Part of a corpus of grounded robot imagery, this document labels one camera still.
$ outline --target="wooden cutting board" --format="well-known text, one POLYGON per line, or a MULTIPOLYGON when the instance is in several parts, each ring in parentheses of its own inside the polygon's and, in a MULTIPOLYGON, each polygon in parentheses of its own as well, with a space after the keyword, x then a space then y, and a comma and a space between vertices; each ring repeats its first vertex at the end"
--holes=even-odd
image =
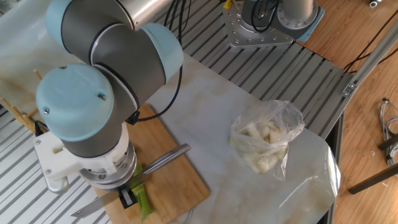
MULTIPOLYGON (((143 105, 139 111, 140 118, 154 115, 148 105, 143 105)), ((143 167, 177 147, 159 119, 138 122, 134 126, 128 124, 127 129, 138 161, 143 167)), ((168 223, 197 206, 210 194, 185 156, 152 173, 144 186, 153 210, 148 219, 144 220, 144 224, 168 223)), ((95 189, 95 192, 99 197, 106 193, 100 189, 95 189)), ((138 204, 123 209, 121 202, 117 200, 107 205, 105 210, 113 224, 142 223, 138 204)))

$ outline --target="clear plastic bag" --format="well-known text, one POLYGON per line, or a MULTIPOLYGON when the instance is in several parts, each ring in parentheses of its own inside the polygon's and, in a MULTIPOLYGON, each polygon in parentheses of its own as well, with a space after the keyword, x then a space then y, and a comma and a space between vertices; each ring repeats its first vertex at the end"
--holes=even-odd
POLYGON ((302 113, 292 103, 267 101, 236 118, 229 144, 254 172, 284 180, 289 142, 303 129, 302 113))

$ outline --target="kitchen knife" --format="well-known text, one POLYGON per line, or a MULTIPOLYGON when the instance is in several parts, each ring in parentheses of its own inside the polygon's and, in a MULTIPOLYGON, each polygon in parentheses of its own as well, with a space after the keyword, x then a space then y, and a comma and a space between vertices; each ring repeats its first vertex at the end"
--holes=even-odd
MULTIPOLYGON (((182 154, 186 153, 190 149, 191 147, 188 144, 183 144, 171 150, 170 152, 167 152, 166 154, 155 160, 153 163, 151 163, 149 166, 145 167, 141 173, 127 181, 126 185, 130 187, 130 189, 138 187, 140 184, 149 179, 150 173, 162 168, 163 166, 166 166, 169 162, 174 161, 176 158, 180 157, 182 154)), ((71 214, 70 216, 77 218, 87 217, 88 215, 91 215, 92 213, 98 211, 99 209, 105 207, 106 205, 117 199, 119 199, 117 191, 108 192, 101 197, 93 200, 91 203, 89 203, 79 211, 71 214)))

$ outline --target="light blue joint cap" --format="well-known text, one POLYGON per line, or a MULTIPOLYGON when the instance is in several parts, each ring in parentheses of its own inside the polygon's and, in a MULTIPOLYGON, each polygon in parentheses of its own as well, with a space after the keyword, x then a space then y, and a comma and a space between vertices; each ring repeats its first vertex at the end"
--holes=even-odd
POLYGON ((70 142, 100 131, 113 109, 113 91, 97 69, 82 63, 46 74, 36 91, 40 115, 56 137, 70 142))
POLYGON ((311 24, 310 28, 297 40, 300 42, 306 42, 308 38, 310 38, 312 32, 315 30, 319 22, 321 21, 323 15, 325 15, 325 10, 319 7, 319 12, 317 17, 315 18, 314 22, 311 24))
POLYGON ((67 7, 72 1, 73 0, 53 0, 45 13, 45 28, 50 36, 62 47, 65 47, 61 35, 62 19, 67 7))
POLYGON ((149 23, 141 29, 154 43, 159 58, 162 61, 166 83, 180 69, 184 56, 182 48, 174 34, 160 24, 149 23))

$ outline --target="knife handle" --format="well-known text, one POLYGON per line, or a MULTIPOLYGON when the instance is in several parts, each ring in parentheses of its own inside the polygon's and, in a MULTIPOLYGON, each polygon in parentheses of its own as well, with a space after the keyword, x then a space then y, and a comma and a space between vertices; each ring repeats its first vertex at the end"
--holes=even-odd
POLYGON ((191 147, 188 144, 183 144, 179 147, 176 147, 175 149, 171 150, 170 152, 164 154, 163 156, 155 160, 149 166, 145 167, 142 170, 142 173, 150 174, 153 171, 160 169, 163 166, 166 166, 169 162, 174 161, 176 158, 180 157, 182 154, 186 153, 190 149, 191 147))

